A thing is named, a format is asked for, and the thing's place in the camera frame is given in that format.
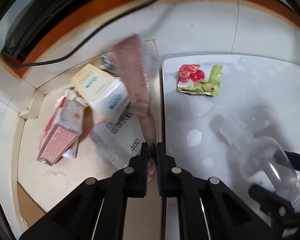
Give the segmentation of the rose gold white box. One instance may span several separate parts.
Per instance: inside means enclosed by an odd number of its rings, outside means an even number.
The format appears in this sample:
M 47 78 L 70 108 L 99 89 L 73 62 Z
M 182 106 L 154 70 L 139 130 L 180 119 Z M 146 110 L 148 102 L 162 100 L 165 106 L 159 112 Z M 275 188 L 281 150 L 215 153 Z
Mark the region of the rose gold white box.
M 160 59 L 139 35 L 117 43 L 112 52 L 115 73 L 128 93 L 128 105 L 116 123 L 96 124 L 90 138 L 106 160 L 121 169 L 128 166 L 131 157 L 140 153 L 142 143 L 151 145 L 157 140 Z

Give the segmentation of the black white patterned wrapper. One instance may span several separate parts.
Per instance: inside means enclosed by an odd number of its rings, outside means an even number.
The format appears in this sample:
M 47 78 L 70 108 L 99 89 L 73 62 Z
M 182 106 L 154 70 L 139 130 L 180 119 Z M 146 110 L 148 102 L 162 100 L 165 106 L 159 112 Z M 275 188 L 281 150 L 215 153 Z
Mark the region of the black white patterned wrapper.
M 113 53 L 102 53 L 101 54 L 101 65 L 100 69 L 111 74 L 116 74 L 116 66 L 114 63 Z

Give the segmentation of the strawberry green snack wrapper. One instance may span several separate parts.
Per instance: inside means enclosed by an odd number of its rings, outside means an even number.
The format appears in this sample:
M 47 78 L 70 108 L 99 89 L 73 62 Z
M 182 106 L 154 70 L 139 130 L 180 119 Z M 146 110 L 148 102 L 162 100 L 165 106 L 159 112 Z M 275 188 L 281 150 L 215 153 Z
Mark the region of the strawberry green snack wrapper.
M 218 96 L 223 67 L 217 64 L 183 64 L 177 91 L 190 95 Z

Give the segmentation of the yellow white carton box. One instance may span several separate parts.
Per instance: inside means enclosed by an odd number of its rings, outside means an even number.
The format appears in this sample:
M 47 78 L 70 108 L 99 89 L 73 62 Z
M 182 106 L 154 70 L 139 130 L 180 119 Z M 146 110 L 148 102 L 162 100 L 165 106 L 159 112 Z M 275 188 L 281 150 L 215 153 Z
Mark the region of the yellow white carton box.
M 125 85 L 118 77 L 86 64 L 71 79 L 71 84 L 88 103 L 96 123 L 117 123 L 129 105 Z

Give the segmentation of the clear bottle with label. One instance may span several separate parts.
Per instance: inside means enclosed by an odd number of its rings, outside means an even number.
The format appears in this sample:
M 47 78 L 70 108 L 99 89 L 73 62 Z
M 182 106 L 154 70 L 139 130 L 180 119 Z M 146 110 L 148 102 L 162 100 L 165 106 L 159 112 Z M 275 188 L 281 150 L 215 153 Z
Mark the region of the clear bottle with label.
M 225 119 L 219 131 L 239 151 L 242 178 L 291 202 L 300 212 L 300 171 L 278 142 L 271 137 L 256 139 L 245 123 L 233 117 Z

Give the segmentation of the pink strawberry milk carton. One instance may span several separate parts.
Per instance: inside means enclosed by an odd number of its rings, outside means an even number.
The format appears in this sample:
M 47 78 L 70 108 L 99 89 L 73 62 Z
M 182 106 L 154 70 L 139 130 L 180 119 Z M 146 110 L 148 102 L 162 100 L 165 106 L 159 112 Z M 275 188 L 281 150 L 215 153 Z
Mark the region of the pink strawberry milk carton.
M 55 111 L 39 139 L 37 161 L 53 166 L 83 132 L 87 104 L 71 89 L 57 100 Z

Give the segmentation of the brown cardboard sheet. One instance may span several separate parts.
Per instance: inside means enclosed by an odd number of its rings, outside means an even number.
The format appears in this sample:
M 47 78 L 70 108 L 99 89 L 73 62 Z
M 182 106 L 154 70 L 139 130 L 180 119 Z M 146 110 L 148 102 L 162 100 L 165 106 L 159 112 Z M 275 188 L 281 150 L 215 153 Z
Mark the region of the brown cardboard sheet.
M 21 216 L 29 228 L 40 220 L 46 212 L 30 197 L 19 182 L 17 182 L 17 196 Z

